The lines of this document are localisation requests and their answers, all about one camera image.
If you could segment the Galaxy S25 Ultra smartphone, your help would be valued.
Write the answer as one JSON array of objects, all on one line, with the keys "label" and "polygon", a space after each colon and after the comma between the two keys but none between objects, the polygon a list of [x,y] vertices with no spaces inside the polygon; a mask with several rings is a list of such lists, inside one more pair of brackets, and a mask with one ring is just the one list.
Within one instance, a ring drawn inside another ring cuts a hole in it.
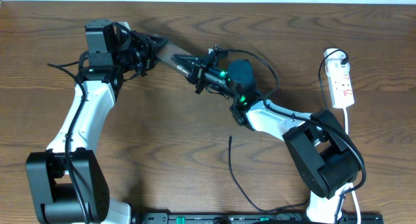
[{"label": "Galaxy S25 Ultra smartphone", "polygon": [[169,42],[163,47],[160,48],[156,53],[156,59],[158,62],[163,63],[164,65],[172,68],[174,71],[178,72],[180,75],[182,75],[184,78],[186,78],[190,82],[190,75],[191,71],[178,71],[176,68],[174,68],[174,61],[171,59],[171,57],[174,54],[181,54],[181,55],[193,55],[192,53],[184,50],[180,46],[176,45],[175,43]]}]

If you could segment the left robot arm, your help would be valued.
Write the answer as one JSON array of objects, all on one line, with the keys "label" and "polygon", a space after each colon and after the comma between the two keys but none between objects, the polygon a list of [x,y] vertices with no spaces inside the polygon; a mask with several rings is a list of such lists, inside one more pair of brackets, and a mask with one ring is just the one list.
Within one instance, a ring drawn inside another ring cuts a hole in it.
[{"label": "left robot arm", "polygon": [[109,19],[84,28],[88,48],[72,76],[68,115],[46,150],[31,153],[25,164],[34,211],[40,223],[139,223],[131,205],[110,197],[96,152],[124,74],[144,76],[168,40]]}]

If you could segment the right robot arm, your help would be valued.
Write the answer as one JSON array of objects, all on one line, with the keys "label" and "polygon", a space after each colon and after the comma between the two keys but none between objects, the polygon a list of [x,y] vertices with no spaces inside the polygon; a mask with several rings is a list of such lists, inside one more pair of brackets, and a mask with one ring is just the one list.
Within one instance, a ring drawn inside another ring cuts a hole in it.
[{"label": "right robot arm", "polygon": [[317,223],[338,223],[345,196],[366,180],[365,163],[337,118],[329,110],[316,114],[275,105],[256,87],[248,60],[219,68],[228,51],[213,49],[205,57],[172,55],[174,67],[196,87],[231,98],[233,118],[252,131],[265,132],[285,142],[293,162],[310,189],[307,217]]}]

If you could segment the white power strip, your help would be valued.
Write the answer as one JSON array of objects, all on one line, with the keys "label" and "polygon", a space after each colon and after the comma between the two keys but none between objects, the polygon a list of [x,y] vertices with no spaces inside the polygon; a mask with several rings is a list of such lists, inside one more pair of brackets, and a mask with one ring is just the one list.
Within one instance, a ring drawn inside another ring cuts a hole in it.
[{"label": "white power strip", "polygon": [[355,101],[346,53],[340,49],[329,48],[325,50],[324,58],[332,107],[338,109],[350,107]]}]

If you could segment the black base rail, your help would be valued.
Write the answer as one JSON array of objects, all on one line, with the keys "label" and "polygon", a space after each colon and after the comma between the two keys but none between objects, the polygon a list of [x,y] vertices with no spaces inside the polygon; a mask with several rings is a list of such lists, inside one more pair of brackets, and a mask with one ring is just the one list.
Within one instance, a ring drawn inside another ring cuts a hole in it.
[{"label": "black base rail", "polygon": [[213,224],[213,223],[313,223],[303,213],[280,214],[167,214],[143,213],[136,214],[131,223],[140,224]]}]

